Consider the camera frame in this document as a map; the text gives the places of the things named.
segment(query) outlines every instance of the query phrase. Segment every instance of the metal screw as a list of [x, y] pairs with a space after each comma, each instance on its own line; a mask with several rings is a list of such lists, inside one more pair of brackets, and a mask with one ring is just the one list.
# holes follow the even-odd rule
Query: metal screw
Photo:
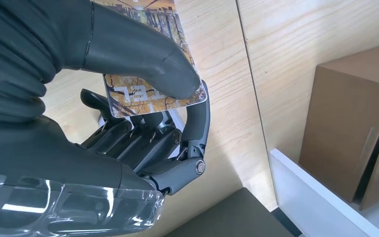
[[181, 142], [182, 133], [180, 131], [174, 132], [174, 143], [178, 144]]
[[198, 175], [201, 175], [205, 171], [205, 163], [203, 160], [197, 161], [197, 164], [195, 164], [195, 171]]

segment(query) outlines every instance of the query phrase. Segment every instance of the wooden table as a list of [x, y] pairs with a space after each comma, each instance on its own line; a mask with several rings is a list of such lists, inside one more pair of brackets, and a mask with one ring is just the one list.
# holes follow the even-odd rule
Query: wooden table
[[[207, 170], [180, 192], [167, 197], [158, 224], [138, 236], [163, 236], [242, 186], [269, 210], [276, 208], [236, 3], [175, 2], [199, 75], [207, 82], [210, 93]], [[98, 112], [80, 102], [82, 88], [105, 94], [100, 74], [63, 70], [47, 86], [43, 99], [45, 114], [55, 119], [68, 139], [76, 143], [97, 129]]]
[[298, 160], [316, 65], [379, 45], [379, 0], [238, 0], [267, 147]]

